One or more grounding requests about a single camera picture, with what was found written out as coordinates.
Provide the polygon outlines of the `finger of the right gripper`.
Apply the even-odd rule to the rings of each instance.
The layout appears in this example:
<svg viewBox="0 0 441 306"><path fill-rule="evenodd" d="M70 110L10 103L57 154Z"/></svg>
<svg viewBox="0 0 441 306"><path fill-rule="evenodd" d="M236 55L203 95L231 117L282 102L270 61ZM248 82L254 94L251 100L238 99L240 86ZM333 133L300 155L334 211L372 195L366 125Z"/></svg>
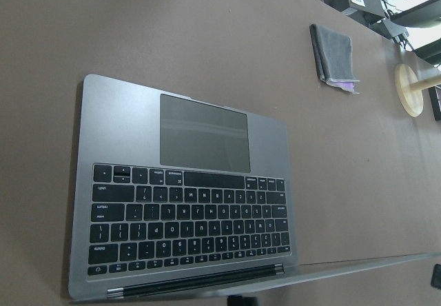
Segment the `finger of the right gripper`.
<svg viewBox="0 0 441 306"><path fill-rule="evenodd" d="M433 273L431 277L432 287L441 287L441 264L435 264L433 266Z"/></svg>

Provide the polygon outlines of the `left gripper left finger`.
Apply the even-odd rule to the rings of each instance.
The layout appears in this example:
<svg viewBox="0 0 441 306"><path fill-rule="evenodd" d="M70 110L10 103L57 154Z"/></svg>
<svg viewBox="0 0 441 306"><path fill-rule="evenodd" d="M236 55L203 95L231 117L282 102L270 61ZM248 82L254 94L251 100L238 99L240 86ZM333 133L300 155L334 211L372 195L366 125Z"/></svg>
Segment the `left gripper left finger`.
<svg viewBox="0 0 441 306"><path fill-rule="evenodd" d="M228 296L227 306L243 306L243 297L238 295Z"/></svg>

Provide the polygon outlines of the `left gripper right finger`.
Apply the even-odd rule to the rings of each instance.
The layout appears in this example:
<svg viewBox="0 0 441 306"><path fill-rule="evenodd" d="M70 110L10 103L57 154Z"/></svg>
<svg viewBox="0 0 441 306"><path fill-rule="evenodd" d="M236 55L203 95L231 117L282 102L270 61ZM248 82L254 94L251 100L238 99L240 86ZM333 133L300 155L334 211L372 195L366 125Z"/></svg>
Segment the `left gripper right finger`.
<svg viewBox="0 0 441 306"><path fill-rule="evenodd" d="M255 296L252 297L244 297L243 298L244 306L259 306L258 298Z"/></svg>

